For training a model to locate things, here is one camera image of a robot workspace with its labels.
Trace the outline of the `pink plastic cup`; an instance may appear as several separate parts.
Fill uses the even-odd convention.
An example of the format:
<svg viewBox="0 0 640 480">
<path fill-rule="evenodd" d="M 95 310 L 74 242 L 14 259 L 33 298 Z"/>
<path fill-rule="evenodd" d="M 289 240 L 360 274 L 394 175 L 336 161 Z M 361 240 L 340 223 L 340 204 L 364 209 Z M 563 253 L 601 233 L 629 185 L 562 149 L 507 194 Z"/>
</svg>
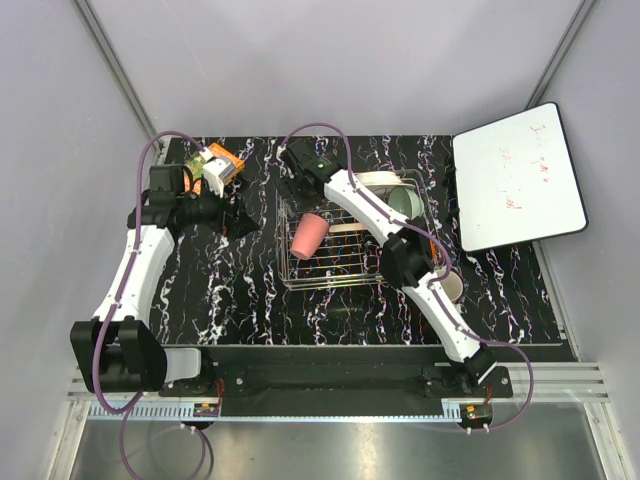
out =
<svg viewBox="0 0 640 480">
<path fill-rule="evenodd" d="M 300 260 L 309 260 L 320 247 L 329 230 L 328 222 L 312 213 L 305 213 L 296 229 L 291 253 Z"/>
</svg>

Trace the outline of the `white scalloped plate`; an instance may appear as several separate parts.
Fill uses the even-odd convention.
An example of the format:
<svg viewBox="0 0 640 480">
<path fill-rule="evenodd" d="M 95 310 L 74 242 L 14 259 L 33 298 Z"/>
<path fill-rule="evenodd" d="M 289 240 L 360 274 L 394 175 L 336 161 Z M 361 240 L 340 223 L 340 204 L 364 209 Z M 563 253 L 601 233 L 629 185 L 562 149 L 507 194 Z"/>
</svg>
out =
<svg viewBox="0 0 640 480">
<path fill-rule="evenodd" d="M 402 185 L 403 181 L 392 171 L 369 171 L 356 174 L 359 182 L 367 187 Z"/>
</svg>

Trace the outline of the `pink beige plate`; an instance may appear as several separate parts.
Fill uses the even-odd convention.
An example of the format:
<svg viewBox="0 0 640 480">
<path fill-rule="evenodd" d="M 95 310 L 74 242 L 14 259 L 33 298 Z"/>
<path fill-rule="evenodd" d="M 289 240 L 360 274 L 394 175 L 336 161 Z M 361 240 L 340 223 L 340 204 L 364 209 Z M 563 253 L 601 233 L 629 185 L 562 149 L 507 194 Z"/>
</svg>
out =
<svg viewBox="0 0 640 480">
<path fill-rule="evenodd" d="M 331 225 L 329 227 L 328 232 L 330 234 L 337 234 L 337 233 L 359 232 L 359 231 L 366 231 L 366 230 L 367 228 L 362 223 L 355 222 L 355 223 Z"/>
</svg>

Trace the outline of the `wire dish rack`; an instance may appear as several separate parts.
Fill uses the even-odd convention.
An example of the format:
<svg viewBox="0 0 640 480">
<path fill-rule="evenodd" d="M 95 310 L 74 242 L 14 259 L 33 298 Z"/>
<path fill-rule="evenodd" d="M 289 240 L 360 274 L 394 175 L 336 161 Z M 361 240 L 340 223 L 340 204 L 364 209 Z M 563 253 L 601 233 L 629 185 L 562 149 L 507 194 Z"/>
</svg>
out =
<svg viewBox="0 0 640 480">
<path fill-rule="evenodd" d="M 298 224 L 305 213 L 324 218 L 329 227 L 358 222 L 347 211 L 326 199 L 300 202 L 280 181 L 276 193 L 276 223 L 279 275 L 291 290 L 356 287 L 382 283 L 379 271 L 381 248 L 366 230 L 330 234 L 309 260 L 300 260 L 290 251 Z"/>
</svg>

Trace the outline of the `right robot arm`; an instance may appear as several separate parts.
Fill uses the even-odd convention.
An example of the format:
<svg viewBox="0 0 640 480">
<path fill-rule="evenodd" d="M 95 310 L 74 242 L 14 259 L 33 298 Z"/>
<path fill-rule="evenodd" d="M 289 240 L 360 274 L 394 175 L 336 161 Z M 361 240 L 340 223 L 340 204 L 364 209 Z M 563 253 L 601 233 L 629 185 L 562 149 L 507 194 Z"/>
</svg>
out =
<svg viewBox="0 0 640 480">
<path fill-rule="evenodd" d="M 373 194 L 349 169 L 349 161 L 320 155 L 303 138 L 285 140 L 277 156 L 291 178 L 285 191 L 296 199 L 325 199 L 363 224 L 381 247 L 379 272 L 408 296 L 427 318 L 453 365 L 454 384 L 476 396 L 490 383 L 496 360 L 473 334 L 436 275 L 424 224 L 411 220 Z"/>
</svg>

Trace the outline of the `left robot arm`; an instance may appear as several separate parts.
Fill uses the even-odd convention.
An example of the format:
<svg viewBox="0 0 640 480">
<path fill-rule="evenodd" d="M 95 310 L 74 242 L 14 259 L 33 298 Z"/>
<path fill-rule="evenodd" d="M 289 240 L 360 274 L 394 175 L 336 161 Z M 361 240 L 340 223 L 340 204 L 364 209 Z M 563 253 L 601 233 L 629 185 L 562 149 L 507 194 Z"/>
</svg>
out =
<svg viewBox="0 0 640 480">
<path fill-rule="evenodd" d="M 165 348 L 149 316 L 165 264 L 182 232 L 203 225 L 228 240 L 257 230 L 242 200 L 225 193 L 241 167 L 225 157 L 206 163 L 199 192 L 186 188 L 184 165 L 154 166 L 149 187 L 127 220 L 126 248 L 105 299 L 88 321 L 73 324 L 70 341 L 90 392 L 157 392 L 181 381 L 196 396 L 215 386 L 216 372 L 197 348 Z"/>
</svg>

